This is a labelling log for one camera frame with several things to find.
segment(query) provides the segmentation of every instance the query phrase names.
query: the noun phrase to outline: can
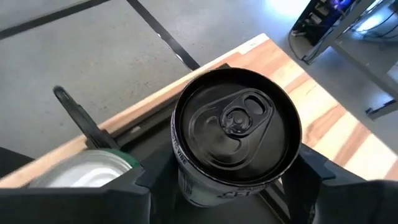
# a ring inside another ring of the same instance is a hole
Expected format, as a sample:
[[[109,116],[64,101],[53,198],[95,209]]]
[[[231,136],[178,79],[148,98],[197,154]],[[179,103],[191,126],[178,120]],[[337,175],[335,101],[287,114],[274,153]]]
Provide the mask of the can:
[[[117,149],[87,150],[61,161],[29,187],[102,187],[137,166],[135,158]]]
[[[178,184],[198,207],[255,194],[293,163],[302,139],[297,110],[268,78],[212,70],[182,91],[171,119]]]

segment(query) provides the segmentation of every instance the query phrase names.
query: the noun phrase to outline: wooden surface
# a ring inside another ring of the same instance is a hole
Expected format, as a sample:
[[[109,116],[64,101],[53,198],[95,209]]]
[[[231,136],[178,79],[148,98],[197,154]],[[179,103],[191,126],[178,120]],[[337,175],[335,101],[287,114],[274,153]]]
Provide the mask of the wooden surface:
[[[310,78],[265,34],[261,34],[100,125],[111,134],[177,95],[194,77],[223,63],[254,70],[280,85],[297,107],[303,142],[365,179],[398,179],[397,156],[331,95]],[[85,149],[78,136],[43,157],[0,179],[0,187],[20,187],[53,165]]]

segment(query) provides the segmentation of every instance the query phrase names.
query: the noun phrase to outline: gray floor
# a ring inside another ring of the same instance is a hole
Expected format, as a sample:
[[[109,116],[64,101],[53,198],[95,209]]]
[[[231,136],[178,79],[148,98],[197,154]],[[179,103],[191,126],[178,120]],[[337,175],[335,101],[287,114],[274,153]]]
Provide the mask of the gray floor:
[[[1,5],[11,2],[0,0]],[[52,11],[64,3],[41,1],[21,10],[35,17],[44,12],[30,8],[43,10],[43,4]],[[308,0],[141,3],[203,65],[259,33],[266,33],[293,57],[287,34]],[[1,9],[0,18],[7,13]],[[13,17],[8,24],[25,19]],[[389,97],[359,70],[331,49],[311,66],[298,63],[372,132],[398,149],[398,113],[367,119],[364,110]],[[125,0],[111,0],[0,40],[0,145],[39,157],[80,133],[51,92],[56,84],[100,123],[188,72]]]

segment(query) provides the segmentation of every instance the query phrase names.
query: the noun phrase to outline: black bracket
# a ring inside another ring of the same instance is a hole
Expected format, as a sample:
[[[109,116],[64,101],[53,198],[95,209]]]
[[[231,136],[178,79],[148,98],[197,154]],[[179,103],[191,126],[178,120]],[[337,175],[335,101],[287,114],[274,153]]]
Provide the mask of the black bracket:
[[[86,145],[88,148],[120,149],[112,136],[106,130],[100,130],[84,108],[76,103],[63,87],[55,86],[53,92],[72,120],[87,137]]]

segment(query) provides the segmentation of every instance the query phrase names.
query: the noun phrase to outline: pull tab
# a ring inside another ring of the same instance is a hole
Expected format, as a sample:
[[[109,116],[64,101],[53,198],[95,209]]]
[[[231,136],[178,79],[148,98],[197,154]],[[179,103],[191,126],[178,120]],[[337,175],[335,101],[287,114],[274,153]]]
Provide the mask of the pull tab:
[[[221,128],[226,134],[245,137],[260,124],[269,122],[274,115],[274,102],[256,89],[243,90],[220,116]]]

